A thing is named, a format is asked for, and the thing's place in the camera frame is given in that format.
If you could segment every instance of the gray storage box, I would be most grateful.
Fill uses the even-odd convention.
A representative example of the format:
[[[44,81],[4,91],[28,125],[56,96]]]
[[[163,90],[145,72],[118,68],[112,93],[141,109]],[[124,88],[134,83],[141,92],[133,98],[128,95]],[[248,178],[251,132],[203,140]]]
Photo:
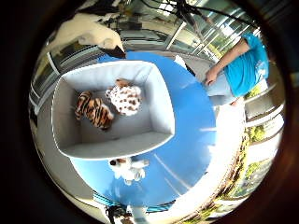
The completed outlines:
[[[142,90],[138,113],[116,113],[105,91],[117,78],[128,79]],[[87,120],[76,120],[75,107],[82,91],[92,91],[109,106],[114,119],[104,132]],[[53,95],[51,122],[57,148],[65,156],[106,160],[141,154],[167,142],[175,134],[175,118],[164,79],[153,63],[118,61],[70,71],[59,79]]]

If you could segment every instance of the person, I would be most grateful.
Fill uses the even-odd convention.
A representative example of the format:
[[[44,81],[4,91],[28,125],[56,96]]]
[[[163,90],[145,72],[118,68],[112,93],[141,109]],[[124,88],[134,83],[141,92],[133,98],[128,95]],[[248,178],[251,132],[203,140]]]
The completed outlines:
[[[146,173],[143,168],[149,164],[148,160],[132,161],[131,157],[109,161],[114,177],[118,179],[122,176],[124,183],[128,186],[132,185],[133,180],[139,181],[145,177]]]
[[[265,46],[252,33],[241,36],[207,72],[204,88],[213,105],[237,105],[262,79],[268,78]]]

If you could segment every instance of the hand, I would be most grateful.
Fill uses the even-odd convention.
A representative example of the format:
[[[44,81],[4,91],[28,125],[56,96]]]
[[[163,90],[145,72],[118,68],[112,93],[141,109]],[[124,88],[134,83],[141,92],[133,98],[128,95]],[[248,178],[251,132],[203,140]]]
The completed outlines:
[[[209,69],[207,72],[206,72],[206,81],[205,81],[205,84],[206,86],[210,86],[212,85],[215,81],[216,81],[216,78],[217,78],[217,72],[215,72],[213,70],[213,68]]]

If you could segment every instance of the stuffed animal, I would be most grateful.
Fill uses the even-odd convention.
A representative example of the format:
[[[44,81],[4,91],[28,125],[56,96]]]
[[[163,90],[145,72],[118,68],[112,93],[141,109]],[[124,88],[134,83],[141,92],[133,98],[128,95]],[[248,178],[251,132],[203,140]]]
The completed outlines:
[[[130,86],[129,81],[119,78],[116,85],[106,90],[107,99],[115,106],[121,115],[132,116],[141,105],[141,89]]]
[[[144,168],[149,166],[148,160],[132,161],[131,157],[118,158],[109,161],[109,167],[114,171],[114,177],[119,179],[123,178],[124,183],[128,186],[133,181],[139,181],[141,178],[145,178],[146,173]]]
[[[102,130],[107,130],[114,119],[109,107],[100,98],[92,99],[90,91],[84,91],[78,97],[75,115],[77,120],[85,116],[94,127]]]

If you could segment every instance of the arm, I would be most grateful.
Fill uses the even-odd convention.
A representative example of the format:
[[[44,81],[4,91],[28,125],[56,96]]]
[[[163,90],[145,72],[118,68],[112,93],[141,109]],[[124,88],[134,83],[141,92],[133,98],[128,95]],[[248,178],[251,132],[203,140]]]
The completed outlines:
[[[212,68],[206,72],[205,84],[208,86],[213,84],[217,78],[217,74],[222,68],[247,51],[249,51],[249,44],[246,39],[241,38]]]

